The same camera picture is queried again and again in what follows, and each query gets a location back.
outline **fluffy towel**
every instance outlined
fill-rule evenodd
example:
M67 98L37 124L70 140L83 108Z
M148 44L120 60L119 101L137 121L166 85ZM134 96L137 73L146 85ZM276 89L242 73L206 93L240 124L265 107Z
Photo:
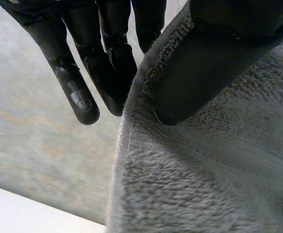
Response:
M283 233L283 44L189 121L165 126L152 112L153 89L192 27L187 3L139 67L119 131L108 232Z

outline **black robotic finger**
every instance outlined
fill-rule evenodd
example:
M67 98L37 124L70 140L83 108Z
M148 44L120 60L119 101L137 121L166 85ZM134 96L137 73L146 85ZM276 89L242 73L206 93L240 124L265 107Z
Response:
M45 55L77 119L85 125L94 124L99 118L99 109L68 47L62 19L51 17L23 28Z
M126 93L101 44L97 5L92 3L70 9L62 18L107 108L115 116L121 116Z
M85 125L95 123L99 109L70 52L66 27L58 16L63 5L54 1L12 4L5 0L0 0L0 5L39 45L77 119Z
M132 5L138 42L146 53L164 27L166 0L132 0Z
M266 17L270 15L264 11L268 21L262 20L263 25L251 27L255 20L251 14L255 8L247 3L249 1L240 6L234 1L229 5L227 1L191 0L194 28L176 47L162 82L154 92L154 111L159 121L175 125L190 118L263 55L283 42L283 11L271 15L271 18ZM243 16L247 19L234 22L230 18L237 7L250 13Z
M105 49L127 95L137 71L132 47L127 43L126 36L130 0L98 0L97 4Z

